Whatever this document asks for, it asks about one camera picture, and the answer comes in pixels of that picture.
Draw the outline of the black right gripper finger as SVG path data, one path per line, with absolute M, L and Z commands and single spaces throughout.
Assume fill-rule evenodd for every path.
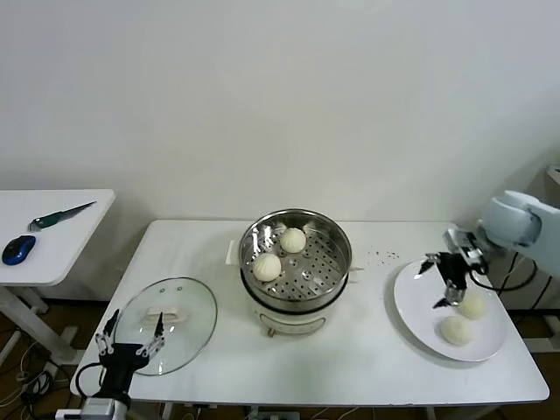
M 464 290 L 460 289 L 454 283 L 447 282 L 444 290 L 444 296 L 439 299 L 433 306 L 433 309 L 459 306 L 464 299 Z
M 426 271 L 431 269 L 433 266 L 440 263 L 439 253 L 429 253 L 425 255 L 424 261 L 421 263 L 420 269 L 417 272 L 418 276 L 422 276 Z

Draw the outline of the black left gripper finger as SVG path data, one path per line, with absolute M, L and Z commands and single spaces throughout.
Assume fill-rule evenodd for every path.
M 148 344 L 141 346 L 136 351 L 136 355 L 141 357 L 152 357 L 163 348 L 165 345 L 163 316 L 164 314 L 160 312 L 151 341 Z
M 111 318 L 106 322 L 105 326 L 102 328 L 102 331 L 97 332 L 94 336 L 95 343 L 99 350 L 99 355 L 108 355 L 114 352 L 113 332 L 119 319 L 119 312 L 119 310 L 116 310 Z

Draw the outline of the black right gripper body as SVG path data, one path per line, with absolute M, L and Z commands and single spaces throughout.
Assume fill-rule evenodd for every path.
M 442 252 L 438 255 L 438 271 L 444 282 L 451 282 L 456 289 L 466 289 L 466 275 L 469 266 L 461 254 Z

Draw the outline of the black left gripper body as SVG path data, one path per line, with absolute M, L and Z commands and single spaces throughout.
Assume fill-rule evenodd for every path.
M 115 343 L 112 349 L 100 356 L 106 372 L 98 396 L 127 396 L 134 373 L 148 365 L 149 357 L 142 356 L 141 344 Z

